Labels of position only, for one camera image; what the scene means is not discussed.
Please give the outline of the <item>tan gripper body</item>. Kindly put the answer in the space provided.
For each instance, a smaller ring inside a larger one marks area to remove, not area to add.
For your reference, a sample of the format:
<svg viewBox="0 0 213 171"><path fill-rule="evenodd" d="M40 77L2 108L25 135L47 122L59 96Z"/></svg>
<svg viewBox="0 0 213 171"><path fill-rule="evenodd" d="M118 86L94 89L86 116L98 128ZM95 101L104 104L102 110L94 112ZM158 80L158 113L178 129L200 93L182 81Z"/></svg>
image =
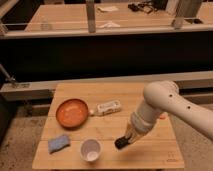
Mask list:
<svg viewBox="0 0 213 171"><path fill-rule="evenodd" d="M134 142L138 141L142 135L139 134L130 123L128 123L124 137L129 144L133 144Z"/></svg>

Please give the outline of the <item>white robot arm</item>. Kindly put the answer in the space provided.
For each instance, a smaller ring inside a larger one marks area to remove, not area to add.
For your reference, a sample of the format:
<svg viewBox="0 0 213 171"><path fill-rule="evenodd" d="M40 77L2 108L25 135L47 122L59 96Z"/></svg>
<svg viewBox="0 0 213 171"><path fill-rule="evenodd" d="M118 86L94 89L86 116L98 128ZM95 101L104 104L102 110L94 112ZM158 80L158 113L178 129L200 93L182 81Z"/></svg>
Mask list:
<svg viewBox="0 0 213 171"><path fill-rule="evenodd" d="M130 115L125 134L115 140L115 147L123 149L146 136L163 112L175 115L213 141L213 111L181 96L175 82L156 81L144 87L143 100Z"/></svg>

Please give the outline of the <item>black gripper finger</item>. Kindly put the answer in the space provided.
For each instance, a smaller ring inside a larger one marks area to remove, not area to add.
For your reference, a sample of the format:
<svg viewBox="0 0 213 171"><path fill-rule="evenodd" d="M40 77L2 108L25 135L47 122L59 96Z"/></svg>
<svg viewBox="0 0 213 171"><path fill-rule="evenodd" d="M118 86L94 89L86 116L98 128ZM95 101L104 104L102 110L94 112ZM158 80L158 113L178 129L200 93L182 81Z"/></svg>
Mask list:
<svg viewBox="0 0 213 171"><path fill-rule="evenodd" d="M120 150L129 145L129 139L125 136L118 138L115 142L115 147Z"/></svg>

